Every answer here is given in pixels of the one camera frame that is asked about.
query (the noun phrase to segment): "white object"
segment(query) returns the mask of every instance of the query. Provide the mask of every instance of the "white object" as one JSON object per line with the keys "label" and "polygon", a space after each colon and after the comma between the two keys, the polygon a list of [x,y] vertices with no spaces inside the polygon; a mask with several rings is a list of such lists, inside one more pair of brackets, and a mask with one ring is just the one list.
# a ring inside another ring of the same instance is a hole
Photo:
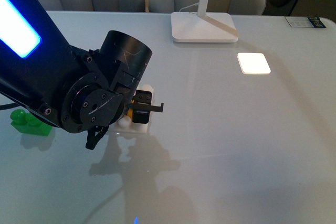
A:
{"label": "white object", "polygon": [[271,70],[268,66],[264,54],[240,52],[238,61],[244,74],[269,74]]}
{"label": "white object", "polygon": [[172,36],[176,42],[236,42],[239,34],[228,13],[207,13],[208,0],[199,0],[197,15],[172,13]]}
{"label": "white object", "polygon": [[[149,91],[152,93],[152,98],[154,97],[154,89],[152,86],[145,84],[142,87],[138,87],[138,90]],[[146,134],[148,131],[148,123],[133,123],[132,119],[125,115],[120,120],[111,124],[108,132],[117,133],[135,133],[135,134]]]}

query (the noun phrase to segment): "table surface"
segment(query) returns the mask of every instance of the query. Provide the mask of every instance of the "table surface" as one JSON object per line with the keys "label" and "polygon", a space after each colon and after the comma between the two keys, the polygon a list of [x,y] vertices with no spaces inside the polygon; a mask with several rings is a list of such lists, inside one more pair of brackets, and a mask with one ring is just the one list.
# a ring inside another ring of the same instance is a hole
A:
{"label": "table surface", "polygon": [[[233,16],[237,43],[178,44],[167,14],[49,14],[76,47],[113,29],[147,44],[141,83],[164,112],[148,134],[109,133],[89,151],[85,133],[22,135],[2,111],[1,223],[334,223],[333,22]],[[271,73],[243,74],[239,52],[263,53]]]}

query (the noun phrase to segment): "white lamp base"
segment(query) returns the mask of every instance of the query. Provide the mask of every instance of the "white lamp base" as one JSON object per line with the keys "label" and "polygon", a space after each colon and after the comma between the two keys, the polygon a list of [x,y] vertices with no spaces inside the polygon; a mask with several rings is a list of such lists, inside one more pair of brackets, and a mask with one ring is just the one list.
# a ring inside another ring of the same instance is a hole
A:
{"label": "white lamp base", "polygon": [[228,13],[206,13],[198,17],[196,13],[174,12],[172,35],[176,42],[236,42],[239,34]]}

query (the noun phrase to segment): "blue light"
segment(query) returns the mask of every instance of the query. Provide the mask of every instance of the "blue light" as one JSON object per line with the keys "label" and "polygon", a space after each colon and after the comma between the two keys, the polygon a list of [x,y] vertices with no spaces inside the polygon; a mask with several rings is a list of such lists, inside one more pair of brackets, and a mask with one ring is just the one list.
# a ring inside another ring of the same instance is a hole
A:
{"label": "blue light", "polygon": [[0,39],[21,58],[41,43],[41,37],[9,0],[0,0]]}

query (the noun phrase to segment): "green lego brick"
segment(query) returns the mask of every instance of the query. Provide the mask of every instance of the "green lego brick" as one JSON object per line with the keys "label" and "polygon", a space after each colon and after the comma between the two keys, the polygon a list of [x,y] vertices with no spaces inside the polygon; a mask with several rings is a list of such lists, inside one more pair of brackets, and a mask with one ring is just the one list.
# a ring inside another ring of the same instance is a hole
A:
{"label": "green lego brick", "polygon": [[12,119],[11,125],[24,134],[48,136],[53,128],[22,109],[14,110],[10,119]]}

